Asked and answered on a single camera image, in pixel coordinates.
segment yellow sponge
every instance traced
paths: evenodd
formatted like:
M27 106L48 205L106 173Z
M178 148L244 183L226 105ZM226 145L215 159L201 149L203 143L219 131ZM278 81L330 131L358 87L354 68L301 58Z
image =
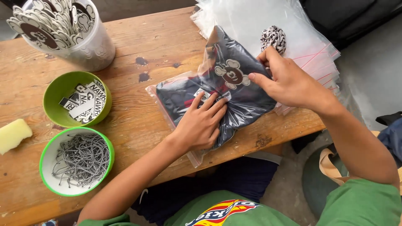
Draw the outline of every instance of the yellow sponge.
M0 128L0 154L16 148L24 138L32 136L32 130L23 119L17 119Z

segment wooden table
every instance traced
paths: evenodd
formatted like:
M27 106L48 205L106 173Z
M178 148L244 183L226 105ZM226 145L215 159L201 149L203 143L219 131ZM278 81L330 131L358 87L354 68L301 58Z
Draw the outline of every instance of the wooden table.
M94 74L111 90L113 105L94 129L112 141L116 157L101 186L79 197L52 193L39 175L43 148L64 130L46 117L42 97L54 78L74 67L29 47L23 39L0 42L0 127L23 118L33 131L31 138L0 156L0 225L30 225L83 208L103 185L171 132L145 88L197 70L202 62L206 41L189 18L192 11L193 7L182 8L105 23L116 45L116 58ZM141 65L142 58L147 65ZM206 155L199 168L182 157L151 185L321 129L324 125L319 117L306 109L295 109L285 117L268 113Z

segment clear plastic cup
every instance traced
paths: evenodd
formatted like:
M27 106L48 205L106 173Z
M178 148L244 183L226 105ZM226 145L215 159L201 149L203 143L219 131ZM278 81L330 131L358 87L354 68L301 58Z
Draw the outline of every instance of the clear plastic cup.
M80 44L69 49L46 51L41 49L36 43L30 41L23 35L25 41L35 49L54 55L60 59L68 61L79 67L80 70L94 72L107 67L115 58L116 48L112 39L108 36L96 6L91 0L78 0L83 4L90 4L95 12L95 22L91 33ZM28 10L33 7L32 0L28 0L23 10Z

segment green t-shirt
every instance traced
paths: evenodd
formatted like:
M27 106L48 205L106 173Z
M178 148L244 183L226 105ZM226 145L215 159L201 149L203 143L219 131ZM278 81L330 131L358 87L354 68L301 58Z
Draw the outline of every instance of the green t-shirt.
M399 191L364 179L347 181L327 197L317 226L397 226ZM298 226L282 213L229 191L214 191L189 202L164 226ZM84 220L79 226L136 226L126 214L110 220Z

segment bright green bowl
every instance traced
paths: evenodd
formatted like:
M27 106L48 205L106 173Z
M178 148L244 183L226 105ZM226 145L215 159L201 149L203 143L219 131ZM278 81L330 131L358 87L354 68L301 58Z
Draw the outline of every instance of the bright green bowl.
M81 122L77 122L71 118L68 110L59 105L59 102L63 97L68 98L72 93L74 93L74 88L78 83L89 84L93 82L94 79L97 79L103 84L106 92L106 103L96 118L87 124L81 124ZM49 84L45 91L45 95L43 96L43 109L45 110L46 115L55 124L66 128L95 125L106 117L111 107L112 96L109 88L107 88L106 84L103 83L98 77L89 72L69 72L60 75Z
M88 186L77 187L74 185L71 185L69 188L66 181L62 181L61 185L59 185L60 180L54 178L52 176L52 172L53 167L56 164L56 155L57 150L60 148L60 143L71 140L72 136L76 134L91 134L91 133L99 134L105 140L107 147L109 148L109 165L107 167L106 173L103 175L101 180L92 183L90 188L88 188ZM41 174L43 183L52 192L61 196L78 196L83 195L94 189L96 186L98 186L103 181L103 179L109 174L110 170L112 169L114 161L115 161L115 150L113 148L112 142L110 142L110 140L105 135L94 129L86 127L75 127L60 132L49 141L49 143L46 145L41 155L41 160L39 162L39 172Z

